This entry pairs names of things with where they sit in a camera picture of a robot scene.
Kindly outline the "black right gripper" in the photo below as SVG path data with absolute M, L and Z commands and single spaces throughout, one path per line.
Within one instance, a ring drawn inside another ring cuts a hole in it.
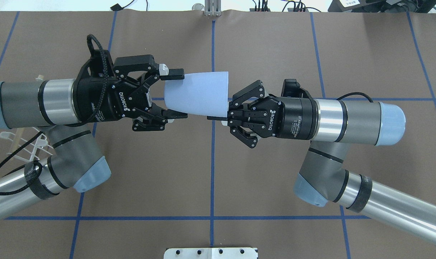
M 231 122 L 225 117 L 207 116 L 221 121 L 230 133 L 250 149 L 259 138 L 311 140 L 317 126 L 317 106 L 313 99 L 268 96 L 261 80 L 256 80 L 232 96 Z M 258 98 L 244 103 L 251 98 Z

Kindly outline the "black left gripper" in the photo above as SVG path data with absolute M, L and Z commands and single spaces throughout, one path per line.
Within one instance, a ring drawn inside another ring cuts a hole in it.
M 81 122 L 133 121 L 136 132 L 163 131 L 187 113 L 157 108 L 149 95 L 157 80 L 183 80 L 184 69 L 157 64 L 152 55 L 90 59 L 81 68 L 73 86 L 73 101 Z

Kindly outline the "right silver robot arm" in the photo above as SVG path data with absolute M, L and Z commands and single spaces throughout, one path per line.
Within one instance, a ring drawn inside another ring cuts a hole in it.
M 345 162 L 436 205 L 436 108 L 392 100 L 408 118 L 394 146 L 354 145 Z M 211 210 L 198 246 L 252 246 L 263 259 L 436 259 L 436 247 L 329 202 L 318 208 L 292 191 L 308 142 L 266 140 L 248 149 L 220 122 L 211 125 Z

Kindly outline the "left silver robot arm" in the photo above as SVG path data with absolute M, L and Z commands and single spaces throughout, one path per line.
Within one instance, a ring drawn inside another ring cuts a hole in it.
M 163 131 L 187 118 L 157 106 L 150 87 L 182 80 L 152 55 L 119 57 L 91 51 L 76 79 L 0 82 L 0 128 L 36 129 L 30 140 L 13 139 L 14 151 L 0 163 L 0 220 L 73 187 L 83 193 L 111 177 L 109 165 L 87 123 L 133 120 L 134 131 Z

